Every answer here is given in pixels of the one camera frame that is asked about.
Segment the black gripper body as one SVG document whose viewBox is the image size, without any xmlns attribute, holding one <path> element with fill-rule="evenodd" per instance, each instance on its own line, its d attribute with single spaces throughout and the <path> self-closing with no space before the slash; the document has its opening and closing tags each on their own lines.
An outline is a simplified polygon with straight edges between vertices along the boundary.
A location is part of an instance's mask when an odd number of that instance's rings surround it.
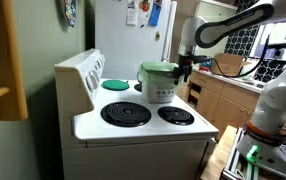
<svg viewBox="0 0 286 180">
<path fill-rule="evenodd" d="M 179 73 L 181 75 L 189 76 L 191 74 L 192 57 L 190 55 L 187 56 L 180 55 L 178 64 L 179 64 Z"/>
</svg>

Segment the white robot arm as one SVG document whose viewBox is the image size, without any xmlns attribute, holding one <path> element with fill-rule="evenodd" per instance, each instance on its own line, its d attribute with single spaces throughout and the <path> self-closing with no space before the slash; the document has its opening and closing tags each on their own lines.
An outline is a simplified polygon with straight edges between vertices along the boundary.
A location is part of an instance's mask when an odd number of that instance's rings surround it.
<svg viewBox="0 0 286 180">
<path fill-rule="evenodd" d="M 196 48 L 210 48 L 243 28 L 282 21 L 286 21 L 286 0 L 259 0 L 250 8 L 218 22 L 208 22 L 200 16 L 187 18 L 181 32 L 175 80 L 185 81 L 192 65 L 200 61 L 194 55 Z M 248 162 L 284 178 L 286 145 L 281 129 L 285 122 L 286 69 L 264 86 L 254 114 L 237 144 L 237 150 Z"/>
</svg>

